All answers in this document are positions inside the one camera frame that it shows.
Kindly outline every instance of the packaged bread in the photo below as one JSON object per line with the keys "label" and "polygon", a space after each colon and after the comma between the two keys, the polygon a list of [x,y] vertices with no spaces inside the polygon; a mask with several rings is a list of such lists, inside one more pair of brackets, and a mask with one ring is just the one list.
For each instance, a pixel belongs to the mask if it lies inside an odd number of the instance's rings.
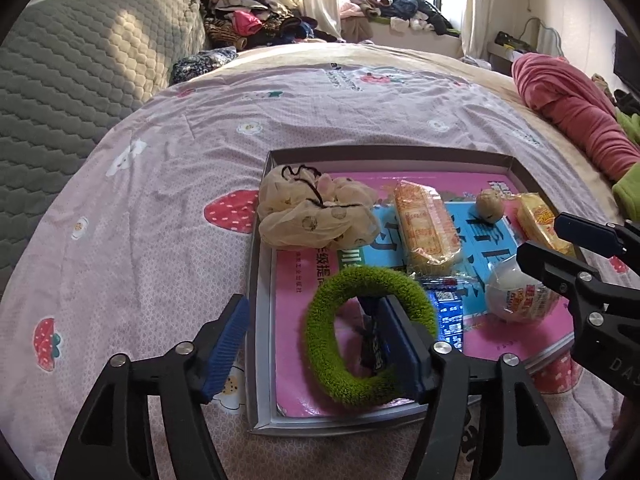
{"label": "packaged bread", "polygon": [[549,249],[569,256],[574,255],[574,247],[559,238],[554,229],[555,215],[537,193],[523,193],[517,196],[518,222],[530,240],[543,244]]}
{"label": "packaged bread", "polygon": [[462,245],[438,192],[401,180],[394,190],[408,274],[449,276]]}

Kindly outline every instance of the metal screw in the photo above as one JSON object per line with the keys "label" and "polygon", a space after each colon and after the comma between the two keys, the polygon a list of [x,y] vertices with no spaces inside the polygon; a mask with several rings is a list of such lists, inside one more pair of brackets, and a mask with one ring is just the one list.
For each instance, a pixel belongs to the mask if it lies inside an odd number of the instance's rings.
{"label": "metal screw", "polygon": [[438,354],[448,354],[449,352],[451,352],[451,345],[446,341],[436,341],[433,344],[433,349]]}
{"label": "metal screw", "polygon": [[589,323],[591,323],[593,326],[602,326],[602,324],[604,323],[604,318],[599,312],[591,312],[589,314]]}
{"label": "metal screw", "polygon": [[124,354],[116,354],[111,359],[109,359],[109,364],[114,368],[120,368],[126,362],[127,356]]}
{"label": "metal screw", "polygon": [[183,341],[175,346],[175,352],[180,355],[189,355],[194,348],[195,346],[191,341]]}
{"label": "metal screw", "polygon": [[518,366],[518,364],[520,364],[520,359],[518,359],[516,354],[505,354],[502,356],[502,360],[507,366]]}

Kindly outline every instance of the green plush headband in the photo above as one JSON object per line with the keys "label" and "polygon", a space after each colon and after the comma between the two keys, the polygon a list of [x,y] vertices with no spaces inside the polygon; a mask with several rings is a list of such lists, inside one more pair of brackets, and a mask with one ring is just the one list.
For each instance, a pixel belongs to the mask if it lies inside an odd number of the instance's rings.
{"label": "green plush headband", "polygon": [[400,395],[389,368],[374,377],[351,375],[338,351],[334,332],[335,314],[347,300],[389,294],[398,298],[410,320],[422,323],[435,337],[433,305],[420,285],[385,267],[347,267],[320,285],[309,304],[305,339],[311,369],[326,392],[346,406],[377,406]]}

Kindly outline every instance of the bedsheet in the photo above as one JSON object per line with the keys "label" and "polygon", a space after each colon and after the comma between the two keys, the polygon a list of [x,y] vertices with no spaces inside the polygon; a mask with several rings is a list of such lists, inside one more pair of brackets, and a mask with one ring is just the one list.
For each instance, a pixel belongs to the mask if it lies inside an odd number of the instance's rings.
{"label": "bedsheet", "polygon": [[[508,78],[417,52],[300,45],[242,54],[169,88],[109,131],[44,215],[0,304],[0,428],[37,480],[53,478],[107,359],[164,353],[244,291],[249,232],[269,150],[420,144],[515,155],[561,210],[618,214],[606,183],[525,110]],[[588,256],[603,278],[639,286]],[[204,407],[228,477],[401,478],[420,426],[340,438],[247,433],[242,354]],[[539,378],[581,479],[597,478],[621,398],[569,358]],[[174,477],[152,399],[161,478]],[[458,477],[468,476],[469,413]]]}

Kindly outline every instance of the pink blanket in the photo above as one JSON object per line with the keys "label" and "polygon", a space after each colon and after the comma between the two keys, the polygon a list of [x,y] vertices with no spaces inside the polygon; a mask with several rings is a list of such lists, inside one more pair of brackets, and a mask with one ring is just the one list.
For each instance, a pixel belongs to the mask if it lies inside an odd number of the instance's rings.
{"label": "pink blanket", "polygon": [[525,54],[513,64],[513,79],[525,104],[540,112],[582,149],[611,180],[638,161],[640,151],[618,124],[604,92],[562,59]]}

